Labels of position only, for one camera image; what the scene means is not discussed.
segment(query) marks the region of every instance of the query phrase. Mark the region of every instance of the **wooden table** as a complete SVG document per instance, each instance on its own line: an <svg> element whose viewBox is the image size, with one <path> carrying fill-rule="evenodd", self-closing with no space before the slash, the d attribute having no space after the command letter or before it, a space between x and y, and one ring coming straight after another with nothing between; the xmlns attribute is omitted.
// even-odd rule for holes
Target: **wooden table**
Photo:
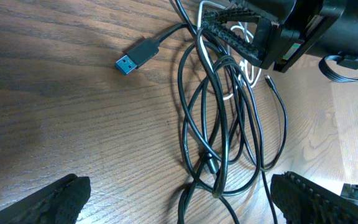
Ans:
<svg viewBox="0 0 358 224"><path fill-rule="evenodd" d="M183 5L195 18L198 1ZM78 223L177 221L178 198L191 182L179 145L177 68L191 36L175 33L127 77L114 68L134 42L181 22L172 6L168 0L0 0L0 210L75 173L89 176L92 186ZM318 60L305 56L286 74L266 72L290 119L287 146L268 179L293 170L340 190L342 182L358 183L358 84L329 82ZM185 65L187 96L204 76L194 53ZM282 112L263 80L254 92L271 159ZM210 128L215 114L209 95ZM194 163L199 148L190 141ZM227 189L245 183L252 169L245 159L230 167ZM272 223L261 179L228 200L241 223ZM197 190L186 222L232 220L218 200Z"/></svg>

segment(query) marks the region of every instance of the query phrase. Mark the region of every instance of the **black mechanical device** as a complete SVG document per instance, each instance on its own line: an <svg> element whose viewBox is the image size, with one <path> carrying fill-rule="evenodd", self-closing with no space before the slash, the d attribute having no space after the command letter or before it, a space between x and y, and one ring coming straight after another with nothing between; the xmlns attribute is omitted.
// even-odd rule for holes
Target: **black mechanical device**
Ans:
<svg viewBox="0 0 358 224"><path fill-rule="evenodd" d="M237 7L204 15L202 26L223 39L252 65L286 72L303 54L337 55L358 69L358 0L231 0ZM257 24L253 43L223 26Z"/></svg>

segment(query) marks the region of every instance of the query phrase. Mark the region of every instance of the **metal connector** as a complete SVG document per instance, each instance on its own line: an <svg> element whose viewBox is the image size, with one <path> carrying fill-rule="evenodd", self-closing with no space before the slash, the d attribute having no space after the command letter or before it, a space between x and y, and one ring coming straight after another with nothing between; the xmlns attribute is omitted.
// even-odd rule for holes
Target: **metal connector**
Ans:
<svg viewBox="0 0 358 224"><path fill-rule="evenodd" d="M136 67L137 65L128 57L128 55L123 56L116 62L116 68L118 68L124 75L128 75Z"/></svg>

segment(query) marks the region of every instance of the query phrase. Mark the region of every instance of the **tabletop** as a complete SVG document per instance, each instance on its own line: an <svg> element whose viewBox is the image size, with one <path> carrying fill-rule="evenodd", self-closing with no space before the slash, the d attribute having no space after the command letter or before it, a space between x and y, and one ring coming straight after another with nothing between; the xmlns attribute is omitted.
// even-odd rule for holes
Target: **tabletop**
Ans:
<svg viewBox="0 0 358 224"><path fill-rule="evenodd" d="M191 19L198 3L183 0ZM74 173L89 176L92 187L77 223L177 221L179 196L192 181L180 151L177 88L191 35L176 32L126 77L114 62L138 40L179 22L172 0L0 0L0 210ZM292 170L340 191L343 182L358 184L358 84L331 83L318 61L303 56L287 73L264 71L289 117L287 145L267 178ZM358 71L337 69L358 77ZM205 77L195 52L184 73L190 97ZM263 79L254 94L268 161L282 138L283 115ZM207 114L211 128L212 94ZM199 102L193 116L200 116ZM196 163L200 143L190 138L189 147ZM253 167L243 158L229 170L228 190L247 182ZM203 178L213 181L207 173ZM241 223L273 222L261 178L227 199ZM185 220L232 223L224 205L202 190Z"/></svg>

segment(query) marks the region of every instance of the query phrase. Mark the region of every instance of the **usb connector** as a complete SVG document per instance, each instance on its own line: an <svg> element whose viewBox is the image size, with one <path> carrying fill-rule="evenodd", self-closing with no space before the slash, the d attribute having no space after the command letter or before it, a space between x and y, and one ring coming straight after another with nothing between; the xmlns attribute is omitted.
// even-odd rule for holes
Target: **usb connector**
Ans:
<svg viewBox="0 0 358 224"><path fill-rule="evenodd" d="M128 75L135 68L138 69L154 55L158 53L158 42L152 39L145 39L140 44L130 49L127 55L116 62L116 68L124 75Z"/></svg>

